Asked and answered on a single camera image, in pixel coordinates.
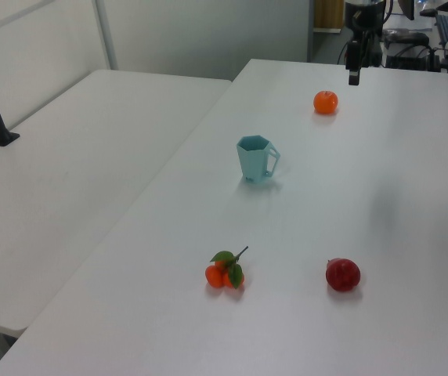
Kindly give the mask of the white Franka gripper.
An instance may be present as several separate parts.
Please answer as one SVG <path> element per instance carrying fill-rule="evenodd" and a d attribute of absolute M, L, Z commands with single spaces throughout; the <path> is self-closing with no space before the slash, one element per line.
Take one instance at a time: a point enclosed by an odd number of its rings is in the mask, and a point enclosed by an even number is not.
<path fill-rule="evenodd" d="M 348 42 L 345 58 L 345 69 L 349 71 L 349 85 L 358 86 L 363 59 L 363 42 L 353 39 Z"/>

